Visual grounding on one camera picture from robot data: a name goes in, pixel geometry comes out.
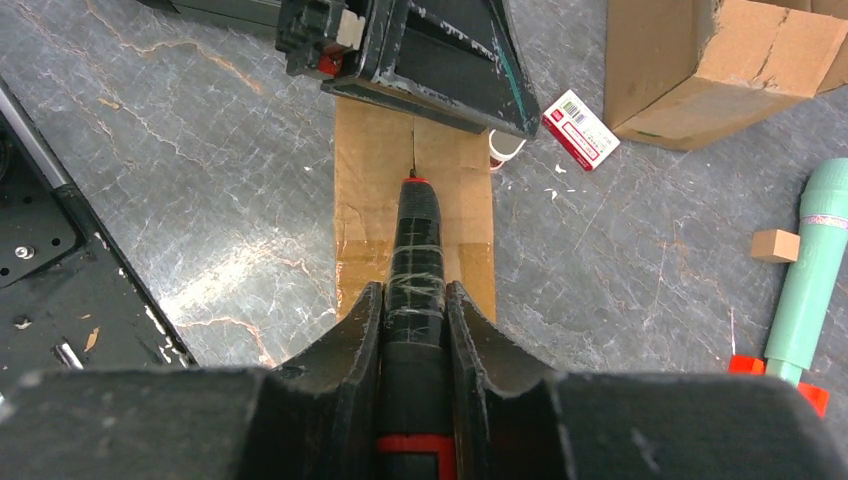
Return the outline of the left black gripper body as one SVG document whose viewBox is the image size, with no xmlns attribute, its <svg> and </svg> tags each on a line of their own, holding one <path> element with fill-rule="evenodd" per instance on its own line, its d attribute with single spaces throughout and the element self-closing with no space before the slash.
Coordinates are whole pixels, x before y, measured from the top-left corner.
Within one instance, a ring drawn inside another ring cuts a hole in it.
<svg viewBox="0 0 848 480">
<path fill-rule="evenodd" d="M 390 13 L 389 1 L 283 1 L 275 48 L 284 55 L 286 74 L 372 78 Z"/>
</svg>

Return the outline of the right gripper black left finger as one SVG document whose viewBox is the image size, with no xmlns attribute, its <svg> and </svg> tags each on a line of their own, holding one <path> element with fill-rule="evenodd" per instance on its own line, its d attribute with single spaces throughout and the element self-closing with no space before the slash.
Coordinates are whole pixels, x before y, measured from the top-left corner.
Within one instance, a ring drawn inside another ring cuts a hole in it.
<svg viewBox="0 0 848 480">
<path fill-rule="evenodd" d="M 275 369 L 25 375 L 1 408 L 5 479 L 372 479 L 378 320 L 365 286 Z"/>
</svg>

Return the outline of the red box cutter knife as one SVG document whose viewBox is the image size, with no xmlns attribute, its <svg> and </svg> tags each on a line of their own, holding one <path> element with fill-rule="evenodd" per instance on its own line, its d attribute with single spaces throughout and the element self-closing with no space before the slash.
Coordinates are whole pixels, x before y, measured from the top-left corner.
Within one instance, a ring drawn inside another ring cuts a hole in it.
<svg viewBox="0 0 848 480">
<path fill-rule="evenodd" d="M 376 413 L 379 479 L 454 479 L 453 394 L 441 214 L 416 173 L 401 186 L 384 289 Z"/>
</svg>

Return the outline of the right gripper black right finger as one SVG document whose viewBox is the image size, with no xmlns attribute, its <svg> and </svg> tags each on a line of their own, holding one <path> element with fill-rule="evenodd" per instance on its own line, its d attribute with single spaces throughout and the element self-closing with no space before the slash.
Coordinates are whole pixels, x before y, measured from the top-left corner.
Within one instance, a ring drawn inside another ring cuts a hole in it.
<svg viewBox="0 0 848 480">
<path fill-rule="evenodd" d="M 843 479 L 823 421 L 783 381 L 555 370 L 465 288 L 446 293 L 462 479 Z"/>
</svg>

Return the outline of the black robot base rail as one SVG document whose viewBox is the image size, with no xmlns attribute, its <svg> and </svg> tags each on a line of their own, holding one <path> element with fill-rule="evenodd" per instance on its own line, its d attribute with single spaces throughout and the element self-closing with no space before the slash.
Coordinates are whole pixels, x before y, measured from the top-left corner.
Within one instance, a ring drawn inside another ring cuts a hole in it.
<svg viewBox="0 0 848 480">
<path fill-rule="evenodd" d="M 194 356 L 7 84 L 1 394 L 34 371 L 185 369 Z"/>
</svg>

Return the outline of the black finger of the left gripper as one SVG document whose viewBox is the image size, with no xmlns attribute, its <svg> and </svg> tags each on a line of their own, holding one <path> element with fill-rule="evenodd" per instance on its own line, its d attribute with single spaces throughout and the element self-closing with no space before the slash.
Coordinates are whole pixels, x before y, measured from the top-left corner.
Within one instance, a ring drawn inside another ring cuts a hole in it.
<svg viewBox="0 0 848 480">
<path fill-rule="evenodd" d="M 358 51 L 322 91 L 466 132 L 535 137 L 541 110 L 507 1 L 356 1 Z"/>
</svg>

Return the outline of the brown cardboard express box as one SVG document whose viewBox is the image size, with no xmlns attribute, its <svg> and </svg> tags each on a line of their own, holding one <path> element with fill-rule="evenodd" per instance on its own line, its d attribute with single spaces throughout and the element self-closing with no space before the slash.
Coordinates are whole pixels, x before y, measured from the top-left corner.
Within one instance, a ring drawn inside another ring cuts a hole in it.
<svg viewBox="0 0 848 480">
<path fill-rule="evenodd" d="M 611 1 L 604 120 L 703 148 L 847 84 L 844 1 Z"/>
</svg>

